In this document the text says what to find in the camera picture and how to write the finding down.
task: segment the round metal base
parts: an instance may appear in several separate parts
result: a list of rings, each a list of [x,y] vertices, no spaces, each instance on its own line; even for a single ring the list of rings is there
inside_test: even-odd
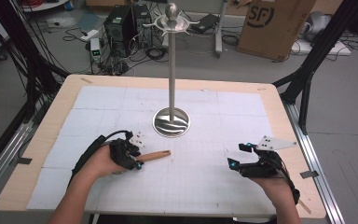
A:
[[[170,121],[170,109],[163,108],[153,117],[153,128],[164,137],[179,137],[190,128],[190,117],[179,109],[174,110],[173,121]]]

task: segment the black cable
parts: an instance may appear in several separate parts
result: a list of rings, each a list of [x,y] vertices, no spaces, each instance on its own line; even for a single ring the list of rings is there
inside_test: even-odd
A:
[[[138,63],[138,62],[140,62],[140,61],[143,61],[145,58],[147,57],[147,55],[145,55],[142,59],[140,59],[140,60],[133,60],[132,58],[131,58],[131,56],[130,56],[130,60],[132,61],[132,62],[134,62],[134,63]]]
[[[47,42],[46,42],[46,40],[45,40],[45,37],[43,36],[43,32],[42,32],[42,30],[40,29],[38,20],[37,20],[36,18],[34,18],[34,21],[35,21],[35,23],[36,23],[37,30],[39,31],[39,33],[40,33],[40,35],[41,35],[42,38],[40,38],[39,35],[36,33],[36,31],[35,31],[33,25],[31,24],[31,22],[30,22],[27,18],[25,18],[25,17],[23,16],[23,13],[22,13],[22,11],[23,11],[23,5],[21,5],[22,11],[19,9],[19,7],[14,7],[14,9],[15,9],[15,11],[17,12],[17,15],[18,15],[20,18],[22,18],[23,21],[26,21],[27,24],[28,24],[28,26],[29,26],[29,27],[32,29],[32,31],[34,32],[35,37],[36,37],[36,39],[37,39],[38,42],[39,42],[39,45],[42,47],[42,50],[44,51],[44,53],[45,53],[45,55],[46,55],[46,58],[48,59],[48,64],[51,64],[51,63],[52,63],[54,66],[56,66],[56,64],[55,64],[55,62],[56,62],[56,63],[58,63],[58,64],[60,65],[60,67],[63,69],[63,72],[65,72],[66,74],[69,74],[68,70],[66,70],[66,69],[64,68],[64,66],[55,58],[55,56],[54,56],[54,55],[51,53],[51,51],[49,50],[48,44],[47,44]]]
[[[240,39],[237,35],[222,35],[222,41],[231,46],[237,46]]]
[[[283,62],[286,62],[287,60],[289,60],[289,58],[290,58],[290,53],[287,55],[287,57],[284,60],[282,60],[282,61],[273,60],[272,62],[273,63],[283,63]]]
[[[31,138],[29,138],[28,140],[26,140],[25,142],[22,143],[22,145],[19,147],[19,149],[17,150],[17,159],[21,158],[21,150],[29,143],[31,142],[31,140],[33,139],[33,136]]]
[[[153,60],[152,60],[152,59],[148,59],[148,60],[146,60],[146,61],[143,61],[143,62],[140,62],[140,63],[136,63],[135,65],[131,66],[131,67],[129,68],[129,70],[132,69],[132,68],[134,68],[135,66],[141,64],[141,63],[147,63],[147,62],[150,62],[150,61],[153,61]]]
[[[70,33],[69,33],[70,31],[73,31],[73,30],[79,30],[80,33],[82,33],[83,35],[87,35],[87,33],[81,31],[81,28],[80,28],[80,27],[76,27],[76,28],[72,28],[72,29],[66,30],[65,32],[66,32],[68,35],[64,36],[64,37],[62,38],[62,40],[63,40],[63,41],[80,40],[81,42],[87,43],[87,41],[84,41],[84,40],[78,38],[76,35],[73,35],[73,34],[70,34]]]
[[[55,94],[59,83],[49,72],[49,68],[56,69],[53,66],[54,64],[50,64],[50,62],[40,55],[37,47],[34,45],[34,41],[29,36],[23,24],[24,21],[28,22],[28,24],[30,24],[30,22],[27,19],[22,20],[21,17],[23,14],[18,7],[13,6],[16,6],[16,4],[13,4],[13,1],[0,2],[0,22],[8,35],[10,35],[11,40],[15,42],[16,48],[12,48],[1,35],[0,42],[12,58],[23,88],[27,92],[28,119],[35,112],[34,103],[40,97],[40,94],[44,94],[48,99],[51,99],[51,94]],[[42,47],[46,45],[46,41],[43,39],[38,38],[38,40]],[[43,49],[43,51],[45,55],[49,57],[45,49]],[[24,84],[22,76],[28,79],[26,85]]]
[[[72,175],[69,179],[68,187],[71,184],[74,176],[81,170],[81,168],[84,166],[84,164],[86,164],[87,160],[101,147],[101,145],[103,143],[105,143],[110,137],[112,137],[113,135],[116,135],[118,133],[126,134],[127,140],[130,138],[129,134],[131,134],[131,132],[129,132],[129,131],[121,130],[121,131],[111,133],[111,134],[107,135],[106,137],[101,135],[97,139],[95,139],[91,143],[91,145],[86,149],[86,151],[80,156],[79,160],[77,161],[75,168],[72,170]]]
[[[337,53],[335,54],[335,58],[334,58],[334,59],[329,58],[329,57],[328,57],[329,55],[326,56],[326,59],[327,59],[327,60],[330,60],[330,61],[332,61],[332,62],[335,62],[335,61],[338,59],[339,53],[340,53],[343,49],[345,49],[345,48],[342,48],[342,49],[340,49],[339,51],[337,51]]]
[[[159,49],[159,48],[150,48],[145,50],[146,56],[154,61],[161,60],[165,56],[166,52],[167,52],[166,49]]]
[[[183,12],[183,14],[185,14],[190,19],[190,21],[193,21],[193,19],[191,19],[191,17],[188,16],[187,13],[184,10],[182,10],[182,12]]]
[[[160,31],[158,28],[155,28],[155,27],[152,27],[152,32],[153,32],[153,37],[155,37],[155,38],[153,38],[154,40],[158,40],[158,45],[157,44],[155,44],[154,43],[154,41],[153,41],[153,46],[157,46],[157,47],[160,47],[161,45],[162,45],[162,36],[161,36],[161,34],[162,34],[162,31]]]
[[[158,9],[159,15],[162,15],[161,10],[159,9],[159,3],[157,3],[157,9]]]

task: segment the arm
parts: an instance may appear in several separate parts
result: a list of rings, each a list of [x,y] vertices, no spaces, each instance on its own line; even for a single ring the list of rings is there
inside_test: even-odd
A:
[[[60,204],[48,224],[80,223],[87,197],[94,182],[102,176],[123,171],[109,157],[109,146],[103,146],[92,155],[83,168],[74,176]]]
[[[284,178],[251,178],[272,201],[277,211],[278,224],[301,223],[292,191]]]

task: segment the cardboard box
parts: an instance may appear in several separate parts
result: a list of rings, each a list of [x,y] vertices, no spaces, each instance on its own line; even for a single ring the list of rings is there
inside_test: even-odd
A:
[[[128,6],[131,0],[86,0],[88,7],[113,7],[115,5]]]
[[[237,51],[283,61],[316,0],[253,0]]]
[[[226,15],[245,16],[249,9],[251,0],[240,0],[235,3],[234,0],[228,0]],[[327,15],[334,15],[342,0],[316,0],[315,6],[312,11],[321,11]]]

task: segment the desk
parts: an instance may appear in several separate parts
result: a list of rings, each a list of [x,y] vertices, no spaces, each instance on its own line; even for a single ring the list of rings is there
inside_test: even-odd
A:
[[[48,113],[40,124],[23,157],[33,159],[31,164],[18,164],[7,185],[0,195],[0,210],[26,211],[37,178],[48,153],[52,149],[60,128],[74,105],[74,101],[83,86],[111,86],[131,88],[166,89],[168,79],[144,77],[96,77],[69,76],[57,94]],[[296,141],[296,136],[282,106],[279,94],[271,84],[238,83],[203,80],[176,80],[179,90],[213,90],[257,93],[262,98],[271,131],[277,138]],[[323,218],[325,210],[318,190],[311,178],[303,179],[300,173],[308,171],[302,151],[299,147],[280,152],[296,187],[301,191],[301,200],[297,210],[301,217]]]

